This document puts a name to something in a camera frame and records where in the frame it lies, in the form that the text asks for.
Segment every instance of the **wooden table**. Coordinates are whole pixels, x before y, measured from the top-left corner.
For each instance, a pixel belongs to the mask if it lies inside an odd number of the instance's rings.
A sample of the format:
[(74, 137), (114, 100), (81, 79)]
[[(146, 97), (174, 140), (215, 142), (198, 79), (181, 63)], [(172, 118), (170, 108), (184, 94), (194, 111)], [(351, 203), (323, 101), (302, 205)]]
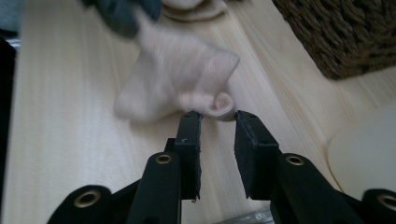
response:
[[(271, 1), (228, 2), (212, 21), (168, 27), (230, 49), (237, 108), (258, 115), (283, 152), (327, 165), (332, 137), (396, 98), (396, 69), (345, 81), (324, 78)], [(2, 223), (45, 223), (74, 189), (113, 192), (140, 178), (147, 158), (175, 137), (180, 113), (152, 124), (114, 117), (112, 106), (139, 53), (78, 1), (26, 1), (21, 28)], [(203, 120), (201, 201), (183, 202), (183, 223), (214, 223), (266, 202), (245, 198), (233, 155), (234, 122)]]

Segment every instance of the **white sock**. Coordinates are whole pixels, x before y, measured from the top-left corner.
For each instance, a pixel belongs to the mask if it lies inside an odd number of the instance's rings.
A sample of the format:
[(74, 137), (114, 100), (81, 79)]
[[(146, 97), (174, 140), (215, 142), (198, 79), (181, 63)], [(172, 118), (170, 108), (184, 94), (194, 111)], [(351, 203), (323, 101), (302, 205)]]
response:
[(178, 110), (194, 110), (213, 119), (232, 119), (233, 98), (224, 89), (239, 57), (136, 14), (141, 52), (116, 100), (116, 114), (147, 122)]
[(163, 14), (177, 21), (205, 21), (217, 17), (227, 10), (223, 0), (205, 0), (190, 10), (179, 10), (170, 7), (163, 9)]

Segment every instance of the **white round object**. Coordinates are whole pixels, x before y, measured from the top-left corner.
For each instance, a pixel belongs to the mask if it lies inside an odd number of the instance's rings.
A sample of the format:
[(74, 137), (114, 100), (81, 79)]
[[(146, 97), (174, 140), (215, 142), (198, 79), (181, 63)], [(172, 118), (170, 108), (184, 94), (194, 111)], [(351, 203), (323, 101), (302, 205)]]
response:
[(396, 191), (396, 100), (337, 134), (328, 160), (347, 195), (361, 200), (367, 189)]

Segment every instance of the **woven basket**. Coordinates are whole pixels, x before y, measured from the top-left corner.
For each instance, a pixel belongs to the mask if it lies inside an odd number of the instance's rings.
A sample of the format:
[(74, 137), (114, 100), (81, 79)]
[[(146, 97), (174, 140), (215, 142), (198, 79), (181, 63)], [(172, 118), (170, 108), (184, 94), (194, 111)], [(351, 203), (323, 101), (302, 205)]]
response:
[(325, 77), (354, 77), (396, 64), (395, 0), (273, 2)]

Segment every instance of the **dark green fabric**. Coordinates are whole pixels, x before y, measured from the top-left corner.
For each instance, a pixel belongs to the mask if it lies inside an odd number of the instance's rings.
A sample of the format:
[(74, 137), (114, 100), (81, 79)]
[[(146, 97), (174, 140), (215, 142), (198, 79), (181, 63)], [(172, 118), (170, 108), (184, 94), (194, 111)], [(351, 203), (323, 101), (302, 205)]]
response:
[(106, 25), (115, 33), (133, 38), (139, 29), (134, 9), (142, 7), (156, 21), (161, 15), (161, 0), (81, 0), (87, 7), (95, 6)]

